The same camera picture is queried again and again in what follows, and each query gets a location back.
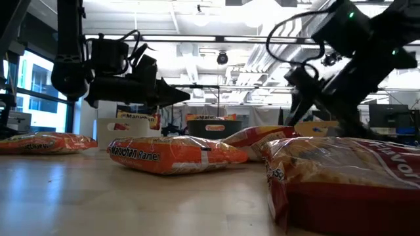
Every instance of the wooden table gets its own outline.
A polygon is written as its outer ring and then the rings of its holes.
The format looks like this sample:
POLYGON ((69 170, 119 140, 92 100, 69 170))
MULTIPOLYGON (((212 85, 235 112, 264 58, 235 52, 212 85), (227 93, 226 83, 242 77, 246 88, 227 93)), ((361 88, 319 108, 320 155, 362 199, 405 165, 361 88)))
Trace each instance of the wooden table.
POLYGON ((266 197, 264 166, 257 163, 156 176, 104 152, 0 156, 1 236, 284 235, 266 197))

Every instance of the ceiling light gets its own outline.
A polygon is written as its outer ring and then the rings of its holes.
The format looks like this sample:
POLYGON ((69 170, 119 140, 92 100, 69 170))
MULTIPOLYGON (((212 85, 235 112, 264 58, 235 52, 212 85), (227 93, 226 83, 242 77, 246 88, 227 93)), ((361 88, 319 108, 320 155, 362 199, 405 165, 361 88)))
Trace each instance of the ceiling light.
MULTIPOLYGON (((104 39, 118 40, 124 35, 104 35, 104 39)), ((85 35, 86 39, 99 39, 99 35, 85 35)), ((128 36, 125 41, 135 40, 133 35, 128 36)))
POLYGON ((219 50, 217 50, 217 49, 199 49, 198 52, 199 53, 211 53, 211 54, 216 55, 219 52, 219 50))
POLYGON ((181 36, 181 35, 144 35, 145 41, 201 41, 201 42, 214 42, 216 37, 214 36, 181 36))
MULTIPOLYGON (((301 45, 302 49, 320 49, 319 45, 301 45)), ((325 49, 332 50, 333 48, 329 45, 325 45, 325 49)))
POLYGON ((380 88, 379 91, 387 92, 419 92, 418 88, 380 88))
POLYGON ((260 89, 283 89, 283 90, 291 90, 292 87, 270 87, 270 86, 264 86, 260 87, 260 89))
POLYGON ((221 85, 221 89, 258 89, 259 86, 225 86, 221 85))
MULTIPOLYGON (((297 38, 297 37, 272 37, 270 39, 271 43, 283 43, 283 44, 296 44, 297 40, 299 40, 299 43, 310 43, 313 45, 316 45, 316 43, 307 38, 297 38)), ((250 43, 265 43, 267 41, 267 37, 235 37, 235 36, 229 36, 225 37, 224 41, 231 42, 231 43, 237 43, 237 42, 250 42, 250 43)))
MULTIPOLYGON (((217 102, 179 102, 177 104, 187 104, 187 105, 217 105, 217 102)), ((260 103, 260 102, 221 102, 220 106, 280 106, 282 108, 290 108, 291 104, 276 104, 276 103, 260 103)), ((358 108, 368 108, 368 105, 359 105, 358 108)))

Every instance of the orange noodle package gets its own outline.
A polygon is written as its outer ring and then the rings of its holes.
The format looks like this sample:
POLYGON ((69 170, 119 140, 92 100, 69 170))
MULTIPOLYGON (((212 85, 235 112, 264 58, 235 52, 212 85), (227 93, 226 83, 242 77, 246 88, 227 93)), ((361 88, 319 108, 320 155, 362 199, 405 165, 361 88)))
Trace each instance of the orange noodle package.
POLYGON ((117 138, 108 147, 112 160, 155 174, 187 174, 246 162, 246 153, 224 143, 191 136, 117 138))
POLYGON ((219 120, 219 121, 236 121, 236 114, 227 115, 224 117, 217 117, 215 115, 187 115, 187 121, 197 121, 197 120, 219 120))
POLYGON ((357 138, 276 140, 266 155, 275 221, 332 235, 420 235, 420 149, 357 138))
POLYGON ((223 139, 222 142, 245 151, 250 161, 262 162, 261 148, 265 143, 294 136, 293 127, 273 125, 249 127, 223 139))
POLYGON ((1 140, 0 154, 70 154, 97 146, 95 140, 83 135, 38 132, 1 140))
MULTIPOLYGON (((140 113, 130 113, 118 110, 117 118, 128 118, 128 119, 147 119, 149 120, 150 129, 159 130, 160 129, 160 114, 140 114, 140 113)), ((127 130, 129 124, 115 124, 114 130, 127 130)))

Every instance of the camera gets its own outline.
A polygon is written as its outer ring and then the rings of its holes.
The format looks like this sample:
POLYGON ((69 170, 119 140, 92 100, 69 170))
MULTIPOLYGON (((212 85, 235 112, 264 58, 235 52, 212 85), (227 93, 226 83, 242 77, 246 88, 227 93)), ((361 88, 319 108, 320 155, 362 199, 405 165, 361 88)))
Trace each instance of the camera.
POLYGON ((338 54, 338 52, 333 52, 331 54, 327 54, 325 58, 321 61, 323 66, 334 66, 335 63, 341 61, 343 57, 338 54))
POLYGON ((219 55, 217 56, 217 64, 225 65, 226 63, 228 63, 228 55, 226 52, 219 52, 219 55))

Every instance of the red noodle package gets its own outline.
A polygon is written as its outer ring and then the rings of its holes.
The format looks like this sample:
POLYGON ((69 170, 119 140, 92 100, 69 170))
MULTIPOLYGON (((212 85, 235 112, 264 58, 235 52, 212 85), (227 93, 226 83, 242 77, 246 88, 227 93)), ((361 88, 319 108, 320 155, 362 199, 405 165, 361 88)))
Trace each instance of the red noodle package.
POLYGON ((117 138, 108 153, 115 162, 156 174, 204 172, 247 160, 232 146, 191 136, 117 138))
POLYGON ((225 138, 222 142, 245 151, 250 161, 262 162, 261 148, 265 143, 294 136, 295 130, 293 127, 273 125, 249 127, 225 138))
POLYGON ((97 146, 95 140, 83 135, 38 132, 1 140, 0 154, 67 154, 97 146))
POLYGON ((420 149, 355 138, 267 143, 269 206, 292 223, 332 235, 420 235, 420 149))

